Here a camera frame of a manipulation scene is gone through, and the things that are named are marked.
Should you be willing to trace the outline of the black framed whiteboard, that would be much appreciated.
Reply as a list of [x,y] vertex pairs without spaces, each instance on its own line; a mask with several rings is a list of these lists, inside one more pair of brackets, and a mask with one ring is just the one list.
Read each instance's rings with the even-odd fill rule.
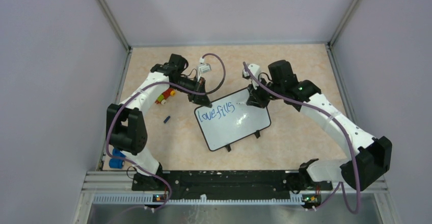
[[246,102],[246,88],[212,101],[212,108],[199,106],[194,115],[210,151],[230,148],[230,145],[250,135],[260,137],[260,131],[270,127],[267,108],[237,105]]

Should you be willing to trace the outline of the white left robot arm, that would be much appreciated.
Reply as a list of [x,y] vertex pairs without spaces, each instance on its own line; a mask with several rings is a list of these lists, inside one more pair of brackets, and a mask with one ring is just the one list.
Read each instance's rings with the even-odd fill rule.
[[172,54],[168,62],[154,65],[144,82],[119,104],[111,104],[106,111],[106,145],[112,146],[125,155],[144,175],[144,184],[151,190],[163,185],[163,176],[158,173],[160,163],[146,147],[148,133],[144,117],[155,104],[157,98],[168,89],[182,91],[191,103],[211,107],[205,91],[202,74],[211,71],[211,66],[201,57],[196,67],[196,76],[189,78],[183,74],[188,61]]

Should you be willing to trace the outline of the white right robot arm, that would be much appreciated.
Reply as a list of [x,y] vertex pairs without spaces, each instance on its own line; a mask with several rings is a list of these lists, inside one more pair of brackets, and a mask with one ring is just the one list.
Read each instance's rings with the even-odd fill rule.
[[300,173],[299,184],[313,189],[321,181],[344,182],[364,191],[390,168],[392,142],[364,131],[340,112],[311,81],[298,81],[286,60],[270,64],[270,82],[259,78],[260,67],[243,64],[242,76],[252,81],[249,105],[266,107],[282,99],[301,114],[316,122],[343,150],[345,159],[312,160]]

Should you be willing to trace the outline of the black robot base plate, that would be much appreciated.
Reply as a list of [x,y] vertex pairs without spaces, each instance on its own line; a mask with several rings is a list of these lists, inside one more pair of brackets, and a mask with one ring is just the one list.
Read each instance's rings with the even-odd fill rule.
[[332,190],[326,181],[313,182],[305,173],[285,170],[263,171],[158,171],[155,177],[135,174],[132,190],[168,190],[172,194],[198,192],[209,194],[222,191],[271,191],[300,193],[301,191]]

